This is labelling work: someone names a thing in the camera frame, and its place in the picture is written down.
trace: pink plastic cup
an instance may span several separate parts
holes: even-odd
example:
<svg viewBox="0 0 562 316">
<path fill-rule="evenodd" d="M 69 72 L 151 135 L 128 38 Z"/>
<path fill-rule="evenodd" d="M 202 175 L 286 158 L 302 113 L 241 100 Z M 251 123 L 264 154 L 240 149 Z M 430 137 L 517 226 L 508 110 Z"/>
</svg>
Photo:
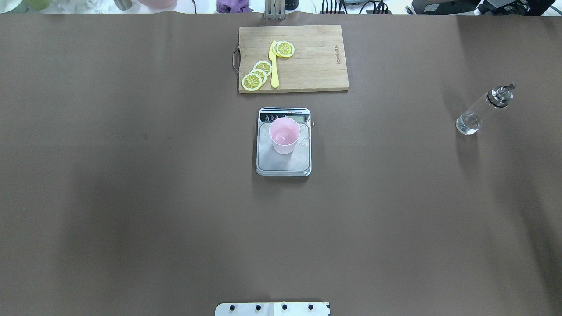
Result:
<svg viewBox="0 0 562 316">
<path fill-rule="evenodd" d="M 301 128 L 291 118 L 279 118 L 269 126 L 269 137 L 276 152 L 286 155 L 294 150 Z"/>
</svg>

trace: brown table surface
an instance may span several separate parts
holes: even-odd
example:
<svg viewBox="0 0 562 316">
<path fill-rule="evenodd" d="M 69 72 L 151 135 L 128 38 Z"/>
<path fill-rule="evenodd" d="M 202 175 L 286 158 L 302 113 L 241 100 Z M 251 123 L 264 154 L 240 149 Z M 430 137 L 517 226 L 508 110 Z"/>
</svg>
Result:
<svg viewBox="0 0 562 316">
<path fill-rule="evenodd" d="M 341 24 L 349 92 L 240 95 L 240 26 Z M 0 314 L 562 314 L 562 19 L 0 16 Z M 513 103 L 472 137 L 490 88 Z M 255 172 L 306 106 L 312 174 Z"/>
</svg>

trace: wooden cutting board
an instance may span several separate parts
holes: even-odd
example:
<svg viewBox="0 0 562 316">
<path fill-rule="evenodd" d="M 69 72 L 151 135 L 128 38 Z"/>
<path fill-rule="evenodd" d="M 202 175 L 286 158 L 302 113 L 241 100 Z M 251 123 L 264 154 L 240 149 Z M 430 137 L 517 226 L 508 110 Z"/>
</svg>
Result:
<svg viewBox="0 0 562 316">
<path fill-rule="evenodd" d="M 271 87 L 271 76 L 257 91 L 242 88 L 242 78 L 260 60 L 267 60 L 271 42 L 293 43 L 294 55 L 277 57 L 279 88 Z M 240 93 L 347 91 L 346 53 L 341 25 L 242 27 L 239 33 Z"/>
</svg>

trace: clear glass bottle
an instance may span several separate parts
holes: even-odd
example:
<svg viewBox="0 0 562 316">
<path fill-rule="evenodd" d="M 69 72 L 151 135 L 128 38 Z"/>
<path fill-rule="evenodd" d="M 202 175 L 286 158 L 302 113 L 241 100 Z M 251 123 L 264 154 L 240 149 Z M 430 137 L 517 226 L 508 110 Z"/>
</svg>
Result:
<svg viewBox="0 0 562 316">
<path fill-rule="evenodd" d="M 480 130 L 486 120 L 511 103 L 513 100 L 511 90 L 515 87 L 515 83 L 512 82 L 504 87 L 499 85 L 485 93 L 457 119 L 456 126 L 459 132 L 472 135 Z"/>
</svg>

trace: yellow knife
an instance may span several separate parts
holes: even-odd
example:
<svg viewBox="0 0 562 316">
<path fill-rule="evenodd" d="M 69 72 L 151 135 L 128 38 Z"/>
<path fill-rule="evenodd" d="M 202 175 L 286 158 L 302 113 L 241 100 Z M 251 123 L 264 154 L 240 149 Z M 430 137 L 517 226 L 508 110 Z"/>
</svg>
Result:
<svg viewBox="0 0 562 316">
<path fill-rule="evenodd" d="M 273 49 L 277 44 L 277 41 L 274 40 L 269 47 L 269 59 L 271 59 L 271 87 L 277 88 L 279 87 L 279 75 L 277 74 L 277 55 L 273 52 Z"/>
</svg>

